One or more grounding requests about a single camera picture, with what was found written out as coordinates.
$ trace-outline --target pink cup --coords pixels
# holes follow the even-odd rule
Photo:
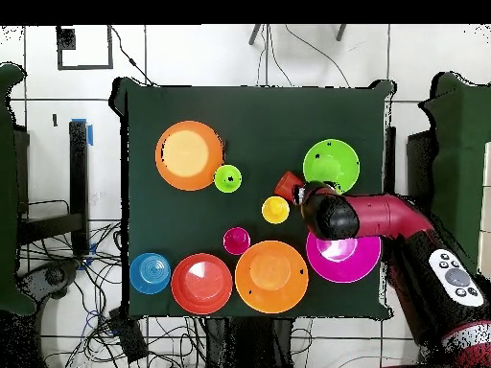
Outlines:
[[[230,254],[244,254],[250,247],[250,236],[242,227],[233,227],[223,236],[223,247]]]

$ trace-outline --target blue plate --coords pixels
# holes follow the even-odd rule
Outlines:
[[[129,279],[139,292],[154,295],[169,284],[171,266],[167,259],[159,254],[141,254],[129,267]]]

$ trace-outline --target orange bowl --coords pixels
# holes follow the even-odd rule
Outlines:
[[[170,126],[155,147],[160,176],[182,191],[211,185],[213,174],[222,164],[222,140],[203,123],[186,121]]]
[[[293,308],[307,290],[309,274],[302,256],[280,241],[252,245],[237,262],[235,286],[251,308],[281,313]]]

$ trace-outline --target power strip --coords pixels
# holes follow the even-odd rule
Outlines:
[[[149,354],[149,346],[145,342],[137,320],[121,317],[120,309],[109,312],[109,327],[118,336],[123,353],[128,358],[128,364],[145,358]]]

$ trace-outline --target robot control buttons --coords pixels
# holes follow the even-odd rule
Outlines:
[[[439,248],[430,255],[428,263],[445,289],[448,299],[463,307],[484,305],[478,286],[454,253]]]
[[[445,274],[445,279],[449,284],[452,284],[454,287],[468,287],[471,283],[471,278],[469,277],[469,274],[457,268],[449,269]]]

